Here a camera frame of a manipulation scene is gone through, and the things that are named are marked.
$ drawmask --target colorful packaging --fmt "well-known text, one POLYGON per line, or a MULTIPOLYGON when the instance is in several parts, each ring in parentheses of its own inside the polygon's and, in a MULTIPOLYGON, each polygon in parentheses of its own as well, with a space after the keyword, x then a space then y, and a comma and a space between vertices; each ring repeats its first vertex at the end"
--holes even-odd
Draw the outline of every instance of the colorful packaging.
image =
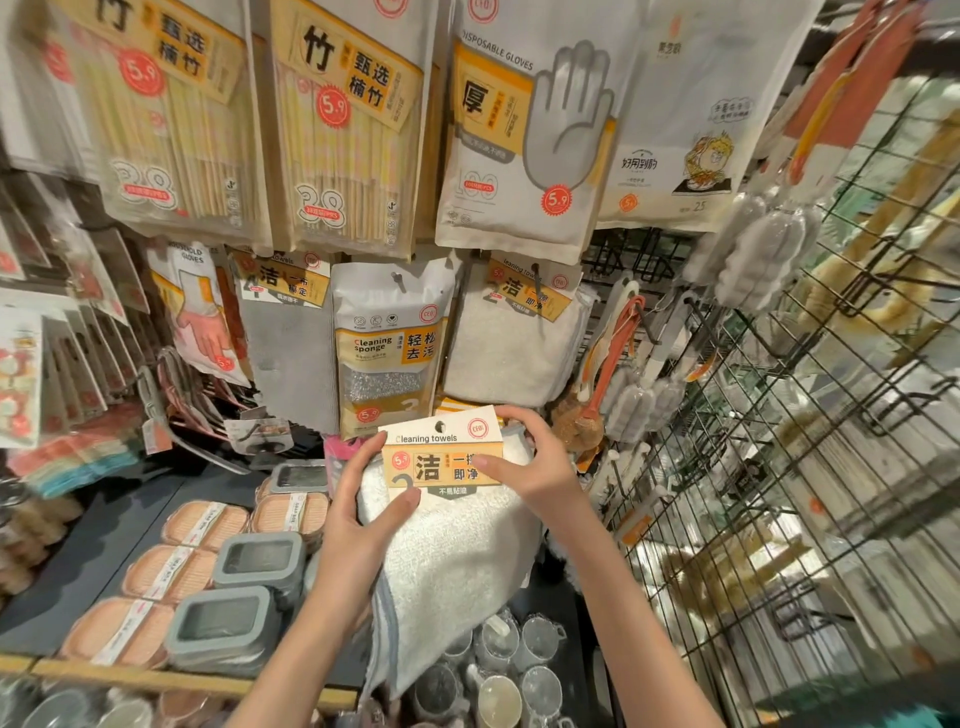
POLYGON ((656 6, 597 227, 717 231, 822 5, 656 6))
POLYGON ((242 2, 54 5, 107 212, 185 242, 259 234, 242 2))
POLYGON ((436 0, 271 0, 295 249, 409 258, 436 0))
MULTIPOLYGON (((147 249, 147 262, 183 360, 201 372, 250 386, 241 367, 243 356, 224 315, 225 297, 213 252, 201 243, 182 245, 156 239, 147 249)), ((232 278, 230 281, 226 289, 232 296, 232 278)))
POLYGON ((341 437, 430 414, 456 278, 450 258, 333 266, 341 437))
POLYGON ((642 0, 457 0, 437 244, 573 264, 639 51, 642 0))

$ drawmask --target cleaning towel label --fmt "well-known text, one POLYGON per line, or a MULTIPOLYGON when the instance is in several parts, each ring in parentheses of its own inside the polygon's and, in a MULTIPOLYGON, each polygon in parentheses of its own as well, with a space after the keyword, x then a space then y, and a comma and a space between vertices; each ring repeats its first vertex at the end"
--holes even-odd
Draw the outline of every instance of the cleaning towel label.
POLYGON ((335 129, 359 110, 395 132, 420 97, 423 72, 309 0, 271 3, 274 46, 316 85, 317 114, 335 129))
POLYGON ((127 643, 132 639, 133 635, 136 634, 136 630, 140 628, 143 620, 147 618, 147 615, 150 614, 150 610, 153 608, 154 603, 146 599, 137 599, 131 604, 127 615, 123 617, 123 621, 120 622, 120 627, 113 634, 113 637, 109 639, 109 642, 93 656, 90 663, 92 665, 108 666, 113 665, 120 659, 120 655, 123 654, 124 649, 126 649, 127 643))
POLYGON ((227 507, 223 503, 210 503, 206 506, 204 514, 200 516, 197 523, 190 529, 190 533, 183 539, 184 546, 199 546, 206 536, 206 532, 213 527, 221 514, 227 507))
POLYGON ((491 255, 487 268, 487 281, 495 286, 492 295, 551 322, 570 305, 582 277, 580 266, 500 251, 491 255))
POLYGON ((456 498, 499 485, 472 465, 474 455, 503 457, 503 436, 491 405, 380 429, 387 431, 383 467, 393 496, 416 487, 456 498))
POLYGON ((193 549, 190 546, 177 546, 174 548, 173 553, 170 554, 170 557, 156 575, 154 583, 143 595, 143 598, 153 599, 154 601, 163 599, 170 590, 170 586, 174 583, 174 579, 177 578, 177 574, 180 573, 180 570, 192 554, 193 549))
POLYGON ((303 511, 306 510, 306 493, 291 493, 287 503, 287 513, 283 517, 284 531, 300 531, 303 522, 303 511))
POLYGON ((276 252, 272 257, 230 253, 247 301, 291 303, 320 308, 330 286, 330 263, 316 253, 276 252))

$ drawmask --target cartoon character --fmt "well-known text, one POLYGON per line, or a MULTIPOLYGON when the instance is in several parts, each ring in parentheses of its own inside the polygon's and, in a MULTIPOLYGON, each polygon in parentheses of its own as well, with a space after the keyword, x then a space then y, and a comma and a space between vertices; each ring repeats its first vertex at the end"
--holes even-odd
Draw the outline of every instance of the cartoon character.
POLYGON ((684 157, 685 179, 674 192, 730 192, 731 181, 724 167, 732 154, 733 140, 726 132, 701 136, 684 157))

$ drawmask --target grey cleaning cloth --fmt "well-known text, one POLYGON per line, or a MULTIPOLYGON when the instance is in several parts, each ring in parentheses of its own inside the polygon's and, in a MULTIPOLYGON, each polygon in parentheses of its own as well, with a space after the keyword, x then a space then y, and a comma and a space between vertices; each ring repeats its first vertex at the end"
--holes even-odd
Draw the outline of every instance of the grey cleaning cloth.
POLYGON ((323 308, 237 295, 253 382, 267 411, 322 434, 340 427, 333 296, 323 308))
POLYGON ((470 269, 444 376, 444 394, 460 400, 542 407, 570 379, 597 295, 581 284, 551 322, 491 297, 487 266, 470 269))

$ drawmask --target white towel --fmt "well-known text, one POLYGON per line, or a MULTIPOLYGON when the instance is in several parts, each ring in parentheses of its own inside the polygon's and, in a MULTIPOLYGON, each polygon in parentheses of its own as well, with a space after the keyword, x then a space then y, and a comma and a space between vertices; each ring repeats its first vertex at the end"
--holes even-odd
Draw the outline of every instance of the white towel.
MULTIPOLYGON (((525 465, 521 428, 504 431, 503 454, 525 465)), ((394 536, 373 599, 373 648, 364 695, 386 682, 399 697, 468 629, 497 612, 533 566, 541 525, 506 486, 420 508, 394 536)), ((386 508, 383 461, 364 471, 359 512, 386 508)))

